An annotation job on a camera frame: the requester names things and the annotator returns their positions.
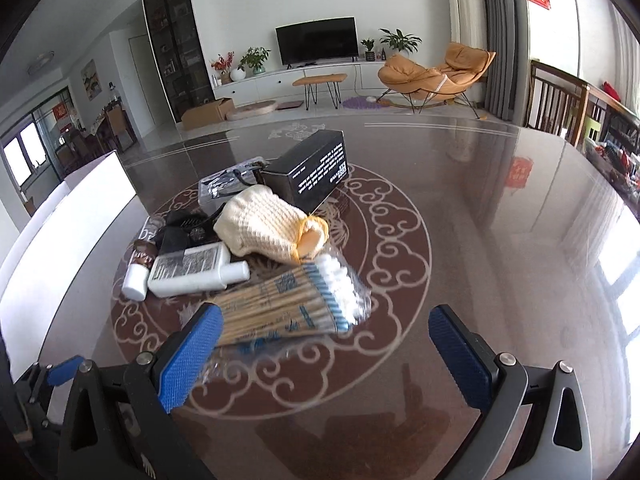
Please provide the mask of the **white lotion bottle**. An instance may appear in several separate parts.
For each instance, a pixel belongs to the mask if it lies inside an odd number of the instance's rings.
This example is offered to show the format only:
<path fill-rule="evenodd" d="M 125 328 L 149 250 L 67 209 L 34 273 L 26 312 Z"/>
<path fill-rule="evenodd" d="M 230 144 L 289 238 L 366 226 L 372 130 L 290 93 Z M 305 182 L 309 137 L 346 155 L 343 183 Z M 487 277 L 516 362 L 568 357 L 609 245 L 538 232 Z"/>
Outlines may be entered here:
<path fill-rule="evenodd" d="M 249 278 L 247 262 L 232 262 L 229 248 L 218 242 L 158 256 L 148 287 L 158 298 L 167 298 L 225 290 Z"/>

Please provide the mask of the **black bow hair claw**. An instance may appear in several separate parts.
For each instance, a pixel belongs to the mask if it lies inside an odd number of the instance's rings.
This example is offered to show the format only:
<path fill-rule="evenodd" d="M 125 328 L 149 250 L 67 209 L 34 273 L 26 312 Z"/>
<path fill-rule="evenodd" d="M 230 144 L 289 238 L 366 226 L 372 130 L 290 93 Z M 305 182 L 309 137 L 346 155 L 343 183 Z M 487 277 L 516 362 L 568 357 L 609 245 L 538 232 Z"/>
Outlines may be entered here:
<path fill-rule="evenodd" d="M 209 243 L 219 242 L 214 224 L 220 216 L 219 207 L 213 214 L 204 214 L 200 210 L 178 209 L 169 211 L 164 217 L 165 225 L 154 237 L 158 254 L 184 252 Z"/>

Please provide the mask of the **cream knit glove yellow cuff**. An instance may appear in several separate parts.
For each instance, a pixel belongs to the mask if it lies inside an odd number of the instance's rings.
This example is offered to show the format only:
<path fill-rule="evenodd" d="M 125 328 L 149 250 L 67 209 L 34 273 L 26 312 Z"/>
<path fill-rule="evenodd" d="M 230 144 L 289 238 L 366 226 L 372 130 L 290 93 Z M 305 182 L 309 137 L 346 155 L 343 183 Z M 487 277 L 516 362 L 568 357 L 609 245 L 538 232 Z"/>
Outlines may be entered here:
<path fill-rule="evenodd" d="M 326 220 L 306 214 L 261 184 L 232 197 L 214 231 L 237 257 L 259 254 L 290 266 L 314 258 L 329 240 Z"/>

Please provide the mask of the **bag of cotton swabs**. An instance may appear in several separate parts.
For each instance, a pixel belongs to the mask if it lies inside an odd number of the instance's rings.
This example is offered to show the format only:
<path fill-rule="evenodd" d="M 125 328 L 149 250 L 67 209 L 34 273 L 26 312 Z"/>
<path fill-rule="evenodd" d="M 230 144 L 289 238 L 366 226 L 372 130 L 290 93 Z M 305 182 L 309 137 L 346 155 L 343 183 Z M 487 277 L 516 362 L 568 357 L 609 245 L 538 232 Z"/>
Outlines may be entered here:
<path fill-rule="evenodd" d="M 242 344 L 256 349 L 286 338 L 346 334 L 371 314 L 370 290 L 344 258 L 332 252 L 204 302 L 221 310 L 219 347 Z M 204 302 L 180 313 L 181 327 Z"/>

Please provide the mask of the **black cardboard box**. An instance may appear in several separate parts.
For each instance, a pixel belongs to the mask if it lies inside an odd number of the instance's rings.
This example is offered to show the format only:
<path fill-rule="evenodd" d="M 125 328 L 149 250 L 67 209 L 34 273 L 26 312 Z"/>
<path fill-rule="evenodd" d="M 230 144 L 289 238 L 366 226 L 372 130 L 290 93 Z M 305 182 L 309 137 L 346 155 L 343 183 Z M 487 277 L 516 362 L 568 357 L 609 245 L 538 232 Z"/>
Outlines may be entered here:
<path fill-rule="evenodd" d="M 348 175 L 344 133 L 319 130 L 270 162 L 260 174 L 273 193 L 311 214 Z"/>

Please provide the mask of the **white cardboard bin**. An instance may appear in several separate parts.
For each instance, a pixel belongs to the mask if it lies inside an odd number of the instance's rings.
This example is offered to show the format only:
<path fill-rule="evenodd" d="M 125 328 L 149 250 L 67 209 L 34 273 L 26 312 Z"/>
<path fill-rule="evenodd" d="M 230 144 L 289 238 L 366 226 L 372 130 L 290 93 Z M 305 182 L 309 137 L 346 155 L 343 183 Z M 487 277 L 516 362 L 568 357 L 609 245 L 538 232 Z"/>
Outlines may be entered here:
<path fill-rule="evenodd" d="M 70 285 L 134 196 L 108 153 L 65 178 L 17 237 L 1 266 L 1 336 L 14 379 L 37 361 Z"/>

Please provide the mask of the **clear plastic storage box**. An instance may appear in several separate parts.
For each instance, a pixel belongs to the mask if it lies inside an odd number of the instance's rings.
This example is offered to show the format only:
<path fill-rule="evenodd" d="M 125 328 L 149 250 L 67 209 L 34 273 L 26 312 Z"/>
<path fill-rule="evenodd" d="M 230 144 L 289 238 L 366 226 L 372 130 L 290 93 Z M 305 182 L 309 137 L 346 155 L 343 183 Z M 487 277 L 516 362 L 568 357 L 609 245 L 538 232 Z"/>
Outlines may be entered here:
<path fill-rule="evenodd" d="M 246 188 L 263 184 L 267 162 L 260 156 L 210 174 L 198 181 L 198 206 L 208 216 L 216 214 L 228 200 Z"/>

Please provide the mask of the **brown cardboard box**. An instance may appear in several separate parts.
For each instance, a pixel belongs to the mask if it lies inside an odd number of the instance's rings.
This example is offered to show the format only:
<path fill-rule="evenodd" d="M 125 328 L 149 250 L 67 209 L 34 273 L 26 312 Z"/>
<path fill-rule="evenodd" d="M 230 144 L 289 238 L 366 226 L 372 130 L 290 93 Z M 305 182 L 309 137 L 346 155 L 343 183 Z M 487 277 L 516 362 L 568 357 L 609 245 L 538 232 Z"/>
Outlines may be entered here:
<path fill-rule="evenodd" d="M 227 115 L 235 110 L 232 99 L 215 100 L 190 108 L 181 117 L 182 128 L 193 130 L 208 125 L 219 124 L 227 119 Z"/>

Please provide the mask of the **wooden dining chair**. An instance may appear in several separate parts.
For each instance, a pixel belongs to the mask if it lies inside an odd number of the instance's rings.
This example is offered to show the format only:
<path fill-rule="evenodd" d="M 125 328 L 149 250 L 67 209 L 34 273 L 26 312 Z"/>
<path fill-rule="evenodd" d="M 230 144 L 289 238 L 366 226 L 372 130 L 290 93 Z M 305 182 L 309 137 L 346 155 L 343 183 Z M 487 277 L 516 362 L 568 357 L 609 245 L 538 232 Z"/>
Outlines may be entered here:
<path fill-rule="evenodd" d="M 531 60 L 524 126 L 577 146 L 584 133 L 589 91 L 588 82 Z"/>

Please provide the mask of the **grey curtain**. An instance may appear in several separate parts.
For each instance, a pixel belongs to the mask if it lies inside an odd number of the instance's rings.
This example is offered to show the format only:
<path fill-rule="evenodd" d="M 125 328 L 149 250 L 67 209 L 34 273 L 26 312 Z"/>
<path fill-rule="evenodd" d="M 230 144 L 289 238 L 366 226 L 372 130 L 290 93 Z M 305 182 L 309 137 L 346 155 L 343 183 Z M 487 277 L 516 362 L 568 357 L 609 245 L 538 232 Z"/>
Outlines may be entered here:
<path fill-rule="evenodd" d="M 494 116 L 520 126 L 529 83 L 526 0 L 485 0 L 487 47 L 495 59 L 487 71 L 485 104 Z"/>

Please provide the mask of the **red flower vase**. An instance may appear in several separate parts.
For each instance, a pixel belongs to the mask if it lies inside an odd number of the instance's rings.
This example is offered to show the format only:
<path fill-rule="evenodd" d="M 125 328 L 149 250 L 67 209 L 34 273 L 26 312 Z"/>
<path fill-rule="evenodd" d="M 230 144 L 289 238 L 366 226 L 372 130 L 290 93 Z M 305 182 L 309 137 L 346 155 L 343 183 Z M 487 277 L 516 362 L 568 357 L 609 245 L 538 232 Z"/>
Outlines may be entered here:
<path fill-rule="evenodd" d="M 226 55 L 218 55 L 216 60 L 210 62 L 210 67 L 219 75 L 221 84 L 230 84 L 234 52 Z"/>

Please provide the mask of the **wooden bench hairpin legs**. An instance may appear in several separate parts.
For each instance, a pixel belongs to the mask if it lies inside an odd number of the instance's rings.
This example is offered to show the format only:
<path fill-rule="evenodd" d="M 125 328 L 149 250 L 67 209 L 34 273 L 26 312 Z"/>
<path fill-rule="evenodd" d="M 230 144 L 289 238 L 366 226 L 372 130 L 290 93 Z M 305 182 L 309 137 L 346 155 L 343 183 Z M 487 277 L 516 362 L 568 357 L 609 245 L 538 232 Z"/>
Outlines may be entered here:
<path fill-rule="evenodd" d="M 347 79 L 344 73 L 306 76 L 296 79 L 294 87 L 302 87 L 304 92 L 305 110 L 309 110 L 310 104 L 318 103 L 319 90 L 326 88 L 331 102 L 337 110 L 342 104 L 341 84 Z"/>

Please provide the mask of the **orange lounge chair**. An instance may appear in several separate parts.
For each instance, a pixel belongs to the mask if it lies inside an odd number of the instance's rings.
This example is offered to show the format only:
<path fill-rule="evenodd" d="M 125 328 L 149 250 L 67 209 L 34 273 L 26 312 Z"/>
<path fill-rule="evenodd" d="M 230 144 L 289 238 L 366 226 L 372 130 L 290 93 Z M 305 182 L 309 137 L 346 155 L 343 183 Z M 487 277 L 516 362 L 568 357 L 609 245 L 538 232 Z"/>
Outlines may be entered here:
<path fill-rule="evenodd" d="M 480 82 L 496 56 L 494 51 L 453 41 L 448 44 L 445 61 L 434 67 L 424 67 L 401 54 L 394 54 L 378 70 L 378 79 L 386 87 L 378 99 L 399 94 L 418 113 L 432 103 L 460 100 L 480 119 L 466 92 Z"/>

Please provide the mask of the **green potted plant left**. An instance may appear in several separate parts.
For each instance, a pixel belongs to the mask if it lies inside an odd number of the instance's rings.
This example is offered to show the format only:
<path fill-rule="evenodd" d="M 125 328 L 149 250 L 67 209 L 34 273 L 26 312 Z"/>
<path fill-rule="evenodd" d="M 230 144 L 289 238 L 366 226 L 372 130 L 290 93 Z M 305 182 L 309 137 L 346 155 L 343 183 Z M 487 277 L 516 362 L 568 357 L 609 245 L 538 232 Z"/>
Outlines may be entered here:
<path fill-rule="evenodd" d="M 265 47 L 250 47 L 240 59 L 239 68 L 249 68 L 254 75 L 262 74 L 269 55 L 270 50 Z"/>

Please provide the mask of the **green potted plant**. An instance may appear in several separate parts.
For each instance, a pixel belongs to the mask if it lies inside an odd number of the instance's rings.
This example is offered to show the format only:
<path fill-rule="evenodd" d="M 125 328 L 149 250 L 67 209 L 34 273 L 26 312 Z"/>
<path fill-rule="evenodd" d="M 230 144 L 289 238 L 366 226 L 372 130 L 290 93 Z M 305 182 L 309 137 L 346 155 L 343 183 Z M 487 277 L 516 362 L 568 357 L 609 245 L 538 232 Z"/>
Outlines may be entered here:
<path fill-rule="evenodd" d="M 395 30 L 381 28 L 380 32 L 382 32 L 381 44 L 385 44 L 398 53 L 416 53 L 422 44 L 422 39 L 419 36 L 404 34 L 399 28 Z"/>
<path fill-rule="evenodd" d="M 265 47 L 250 47 L 240 59 L 239 68 L 249 68 L 254 75 L 262 74 L 269 55 L 270 50 Z"/>

